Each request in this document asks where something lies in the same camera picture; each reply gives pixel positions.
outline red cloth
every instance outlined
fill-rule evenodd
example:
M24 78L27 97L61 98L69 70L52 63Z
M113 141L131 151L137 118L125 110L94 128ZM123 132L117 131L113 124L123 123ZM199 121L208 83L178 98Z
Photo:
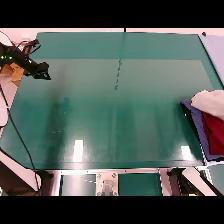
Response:
M210 154L224 154L224 120L203 112L203 123Z

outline blue cloth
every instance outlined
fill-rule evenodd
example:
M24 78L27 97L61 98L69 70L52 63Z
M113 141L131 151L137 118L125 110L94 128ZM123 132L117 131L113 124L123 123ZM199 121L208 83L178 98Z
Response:
M204 131L204 125L203 125L203 120L202 120L202 112L198 110L197 108L191 106L191 100L182 100L181 103L187 107L188 110L191 111L191 116L194 121L194 125L197 129L198 136L205 154L205 157L208 161L211 160L219 160L220 157L223 158L223 155L211 155L210 154L210 149L209 149L209 142L207 139L207 136Z

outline stack of cloth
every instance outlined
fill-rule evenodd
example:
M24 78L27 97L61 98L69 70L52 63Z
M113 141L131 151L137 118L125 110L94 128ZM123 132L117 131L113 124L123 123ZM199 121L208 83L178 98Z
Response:
M182 100L191 117L208 161L224 161L224 91L206 90Z

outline cable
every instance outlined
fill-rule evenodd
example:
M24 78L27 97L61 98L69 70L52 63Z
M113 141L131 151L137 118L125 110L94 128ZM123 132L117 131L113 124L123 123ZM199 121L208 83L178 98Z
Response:
M22 142L22 144L23 144L23 146L24 146L24 148L25 148L25 150L26 150L28 156L29 156L30 163L31 163L31 165L32 165L32 167L33 167L33 171L34 171L34 174L35 174L35 181L36 181L36 185L37 185L37 192L36 192L36 193L38 193L38 195L40 196L40 192L39 192L39 191L40 191L40 188L39 188L39 185L38 185L37 173L36 173L36 169L35 169L35 166L34 166L34 163L33 163L32 157L31 157L31 154L30 154L30 152L29 152L29 150L28 150L28 148L27 148L25 142L23 141L23 139L22 139L22 137L21 137L21 135L20 135L20 133L19 133L19 131L18 131L18 129L17 129L17 127L16 127L16 125L15 125L13 119L12 119L12 116L11 116L11 113L10 113L10 110L9 110L9 104L8 104L8 102L7 102L7 100L6 100L6 97L5 97L5 94L4 94L4 92L3 92L3 89L2 89L1 84L0 84L0 91L1 91L1 94L2 94L2 97L3 97L4 101L5 101L5 103L6 103L6 106L7 106L7 112L8 112L9 118L10 118L10 120L11 120L11 122L12 122L12 125L13 125L13 127L14 127L14 129L15 129L15 131L16 131L16 133L17 133L19 139L20 139L20 141Z

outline metal bracket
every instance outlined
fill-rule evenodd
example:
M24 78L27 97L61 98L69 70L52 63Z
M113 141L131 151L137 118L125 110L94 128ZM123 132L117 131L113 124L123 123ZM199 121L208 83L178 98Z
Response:
M118 173L106 172L96 175L96 196L118 196Z

